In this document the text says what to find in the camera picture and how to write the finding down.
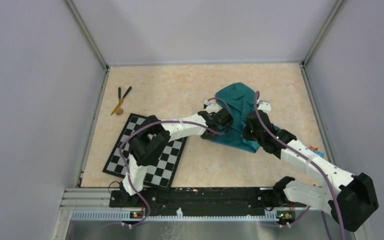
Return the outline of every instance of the checkerboard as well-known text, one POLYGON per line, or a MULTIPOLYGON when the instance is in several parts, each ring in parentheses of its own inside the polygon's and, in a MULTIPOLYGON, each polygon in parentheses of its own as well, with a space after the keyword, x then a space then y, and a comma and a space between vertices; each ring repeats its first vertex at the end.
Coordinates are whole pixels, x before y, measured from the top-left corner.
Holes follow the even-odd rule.
MULTIPOLYGON (((127 169, 125 168, 123 159, 120 157, 119 146, 122 141, 126 140, 135 130, 139 129, 145 119, 146 116, 134 113, 130 114, 103 168, 104 173, 122 178, 126 176, 127 169)), ((161 156, 159 156, 158 162, 148 167, 144 180, 145 185, 161 190, 170 190, 186 140, 187 137, 184 137, 167 143, 161 156)), ((121 152, 127 159, 129 156, 129 143, 123 147, 121 152)))

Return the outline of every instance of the table surface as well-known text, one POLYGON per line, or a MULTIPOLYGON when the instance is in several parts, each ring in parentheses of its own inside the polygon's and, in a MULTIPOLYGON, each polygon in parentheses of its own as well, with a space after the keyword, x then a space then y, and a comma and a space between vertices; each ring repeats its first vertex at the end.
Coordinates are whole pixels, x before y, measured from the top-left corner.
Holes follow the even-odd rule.
MULTIPOLYGON (((108 187, 122 180, 102 170, 130 113, 187 117, 201 111, 205 99, 237 82, 260 91, 260 98, 270 102, 272 123, 325 152, 298 63, 111 67, 81 186, 108 187), (119 101, 118 87, 124 94, 129 86, 124 113, 110 116, 119 101)), ((284 176, 315 183, 262 148, 250 153, 190 136, 172 187, 270 187, 284 176)))

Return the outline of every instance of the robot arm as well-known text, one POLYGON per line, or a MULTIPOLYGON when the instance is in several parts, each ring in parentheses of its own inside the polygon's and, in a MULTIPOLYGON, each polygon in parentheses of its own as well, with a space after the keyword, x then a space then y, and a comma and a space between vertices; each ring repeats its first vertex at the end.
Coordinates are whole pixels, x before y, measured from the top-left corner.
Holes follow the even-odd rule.
MULTIPOLYGON (((193 135, 201 136, 205 140, 216 139, 218 137, 217 134, 208 131, 202 126, 217 132, 230 127, 233 118, 225 108, 220 108, 215 103, 204 105, 204 107, 205 111, 199 111, 192 116, 174 119, 179 121, 179 123, 155 125, 130 140, 128 166, 132 185, 130 185, 129 179, 125 177, 122 181, 123 187, 121 188, 126 197, 135 195, 133 187, 139 192, 142 191, 148 167, 158 162, 158 158, 163 153, 168 142, 193 135), (184 122, 193 122, 201 126, 184 122)), ((142 123, 141 127, 157 121, 159 120, 154 115, 149 116, 142 123)))
MULTIPOLYGON (((208 131, 202 126, 217 132, 229 130, 233 118, 225 108, 220 108, 217 104, 207 101, 204 102, 204 108, 205 111, 200 111, 192 116, 175 119, 179 123, 160 123, 152 126, 130 140, 128 165, 132 184, 129 183, 128 177, 123 179, 120 186, 123 199, 128 199, 130 196, 135 195, 136 192, 132 186, 139 192, 143 189, 149 165, 158 161, 168 142, 192 135, 201 136, 202 139, 206 140, 218 137, 217 134, 208 131), (202 126, 184 122, 193 122, 202 126)), ((331 214, 336 222, 339 221, 332 195, 328 190, 324 176, 311 164, 311 162, 314 162, 327 175, 329 182, 333 186, 344 222, 344 228, 348 231, 356 231, 379 207, 372 179, 364 173, 356 176, 340 169, 309 150, 292 133, 285 129, 275 128, 270 123, 267 115, 271 111, 271 106, 268 102, 258 100, 257 108, 259 116, 270 132, 274 133, 276 138, 287 144, 287 146, 306 156, 309 161, 270 136, 259 122, 255 111, 248 114, 242 137, 245 140, 258 142, 267 153, 273 154, 277 158, 296 166, 320 184, 320 186, 309 185, 295 180, 293 177, 285 176, 273 186, 275 195, 281 198, 279 202, 306 204, 331 214)), ((152 115, 141 126, 158 121, 152 115)))
POLYGON ((258 113, 264 124, 277 139, 286 143, 288 147, 297 150, 309 160, 302 158, 270 136, 262 127, 255 111, 247 116, 247 125, 243 131, 243 138, 257 141, 267 153, 296 166, 320 184, 320 186, 309 185, 295 180, 293 177, 286 176, 273 187, 273 190, 278 193, 277 195, 290 202, 302 203, 320 209, 331 214, 335 221, 338 222, 332 195, 322 174, 311 164, 313 162, 323 170, 333 186, 344 228, 355 232, 379 207, 372 179, 364 173, 356 176, 324 160, 309 150, 292 133, 284 129, 275 129, 274 125, 270 123, 266 112, 259 110, 258 113))

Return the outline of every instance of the cable clip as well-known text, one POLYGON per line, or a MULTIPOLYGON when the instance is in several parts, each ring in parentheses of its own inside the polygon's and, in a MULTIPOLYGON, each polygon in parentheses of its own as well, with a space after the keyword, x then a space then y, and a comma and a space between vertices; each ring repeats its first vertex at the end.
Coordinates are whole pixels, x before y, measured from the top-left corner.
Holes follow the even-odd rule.
POLYGON ((310 163, 315 159, 317 158, 317 154, 313 153, 311 154, 309 157, 308 157, 308 160, 306 161, 305 163, 305 169, 304 169, 304 173, 307 175, 308 174, 308 171, 309 171, 309 165, 310 163))
POLYGON ((183 123, 183 119, 181 119, 181 118, 179 118, 179 130, 180 130, 180 132, 183 132, 183 130, 185 130, 185 125, 184 125, 184 123, 183 123))

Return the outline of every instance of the enclosure wall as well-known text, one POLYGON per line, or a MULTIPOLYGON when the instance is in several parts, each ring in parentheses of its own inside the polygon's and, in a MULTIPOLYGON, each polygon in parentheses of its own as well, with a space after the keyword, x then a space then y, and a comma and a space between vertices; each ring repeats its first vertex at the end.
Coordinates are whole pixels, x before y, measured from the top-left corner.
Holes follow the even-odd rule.
POLYGON ((0 0, 0 239, 49 239, 104 70, 62 0, 0 0))
POLYGON ((373 178, 384 238, 384 1, 348 1, 309 64, 338 164, 373 178))
POLYGON ((108 65, 297 62, 336 0, 74 0, 108 65))

